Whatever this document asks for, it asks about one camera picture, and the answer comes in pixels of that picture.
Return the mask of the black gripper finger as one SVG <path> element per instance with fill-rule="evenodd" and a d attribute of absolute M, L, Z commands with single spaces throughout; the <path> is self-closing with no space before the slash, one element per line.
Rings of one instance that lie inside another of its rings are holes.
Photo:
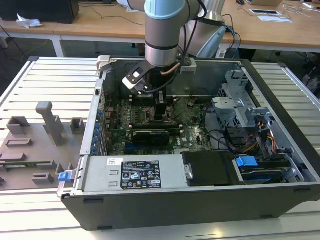
<path fill-rule="evenodd" d="M 163 116 L 166 115 L 167 109 L 167 100 L 166 100 L 166 93 L 163 91 L 159 91 L 155 95 L 155 114 L 154 119 L 157 121 L 161 121 Z"/>

